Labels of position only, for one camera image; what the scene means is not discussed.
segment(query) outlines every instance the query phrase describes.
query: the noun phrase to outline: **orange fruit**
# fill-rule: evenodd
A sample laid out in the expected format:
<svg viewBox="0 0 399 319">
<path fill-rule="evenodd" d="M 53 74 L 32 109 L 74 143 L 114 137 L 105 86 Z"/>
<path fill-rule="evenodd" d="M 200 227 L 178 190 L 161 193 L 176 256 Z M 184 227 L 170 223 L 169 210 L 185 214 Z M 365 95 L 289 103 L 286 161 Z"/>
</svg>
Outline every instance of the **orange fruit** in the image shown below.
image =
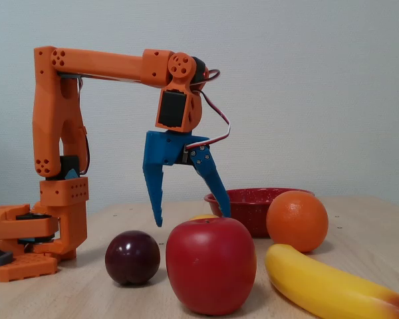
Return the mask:
<svg viewBox="0 0 399 319">
<path fill-rule="evenodd" d="M 328 214 L 314 195 L 304 191 L 286 191 L 269 206 L 266 227 L 275 243 L 288 244 L 307 253 L 325 240 Z"/>
</svg>

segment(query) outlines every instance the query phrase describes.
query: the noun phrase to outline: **apple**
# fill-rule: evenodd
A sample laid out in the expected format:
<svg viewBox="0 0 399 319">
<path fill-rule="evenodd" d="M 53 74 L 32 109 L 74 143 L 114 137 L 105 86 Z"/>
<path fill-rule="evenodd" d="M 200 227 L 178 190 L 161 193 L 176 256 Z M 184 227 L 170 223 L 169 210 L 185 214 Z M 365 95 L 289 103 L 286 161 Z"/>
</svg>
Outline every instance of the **apple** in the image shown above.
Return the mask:
<svg viewBox="0 0 399 319">
<path fill-rule="evenodd" d="M 167 274 L 179 301 L 219 316 L 241 308 L 254 285 L 257 258 L 247 228 L 232 218 L 186 221 L 170 233 Z"/>
</svg>

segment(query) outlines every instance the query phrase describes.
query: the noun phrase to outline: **table surface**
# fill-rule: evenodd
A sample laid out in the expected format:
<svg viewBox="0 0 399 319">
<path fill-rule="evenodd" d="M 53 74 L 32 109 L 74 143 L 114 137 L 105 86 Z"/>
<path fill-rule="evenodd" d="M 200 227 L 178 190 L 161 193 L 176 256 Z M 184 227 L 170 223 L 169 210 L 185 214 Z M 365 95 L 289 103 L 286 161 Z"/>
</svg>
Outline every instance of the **table surface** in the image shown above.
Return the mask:
<svg viewBox="0 0 399 319">
<path fill-rule="evenodd" d="M 383 284 L 399 292 L 399 206 L 375 197 L 321 197 L 329 214 L 329 233 L 314 259 Z M 88 239 L 77 260 L 62 262 L 51 276 L 0 283 L 0 319 L 10 318 L 199 318 L 174 295 L 166 274 L 170 231 L 194 215 L 210 213 L 202 201 L 165 203 L 164 224 L 155 226 L 148 204 L 113 205 L 88 217 Z M 129 229 L 143 230 L 160 244 L 162 262 L 150 283 L 121 288 L 106 273 L 109 242 Z M 271 239 L 255 239 L 257 275 L 243 307 L 230 318 L 314 318 L 277 294 L 263 258 Z"/>
</svg>

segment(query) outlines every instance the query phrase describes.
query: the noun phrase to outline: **plum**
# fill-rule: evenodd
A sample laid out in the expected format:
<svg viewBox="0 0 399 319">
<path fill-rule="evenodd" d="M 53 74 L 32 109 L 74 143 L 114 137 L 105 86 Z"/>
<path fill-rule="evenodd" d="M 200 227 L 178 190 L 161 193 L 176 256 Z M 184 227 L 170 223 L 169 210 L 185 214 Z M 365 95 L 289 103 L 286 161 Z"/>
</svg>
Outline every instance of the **plum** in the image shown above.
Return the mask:
<svg viewBox="0 0 399 319">
<path fill-rule="evenodd" d="M 125 231 L 109 244 L 105 267 L 118 284 L 144 284 L 158 271 L 160 259 L 157 242 L 149 234 Z"/>
</svg>

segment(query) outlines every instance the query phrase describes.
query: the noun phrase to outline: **yellow fruit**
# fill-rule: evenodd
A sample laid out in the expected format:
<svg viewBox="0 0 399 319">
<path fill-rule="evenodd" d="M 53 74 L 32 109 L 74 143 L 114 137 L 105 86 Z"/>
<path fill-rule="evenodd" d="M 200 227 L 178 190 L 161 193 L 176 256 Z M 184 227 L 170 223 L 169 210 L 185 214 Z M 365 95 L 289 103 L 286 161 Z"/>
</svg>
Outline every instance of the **yellow fruit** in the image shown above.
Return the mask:
<svg viewBox="0 0 399 319">
<path fill-rule="evenodd" d="M 212 214 L 203 214 L 192 217 L 190 221 L 195 221 L 196 219 L 207 219 L 207 218 L 219 218 L 219 217 Z"/>
<path fill-rule="evenodd" d="M 272 284 L 288 299 L 323 319 L 399 319 L 399 294 L 316 261 L 290 245 L 265 256 Z"/>
</svg>

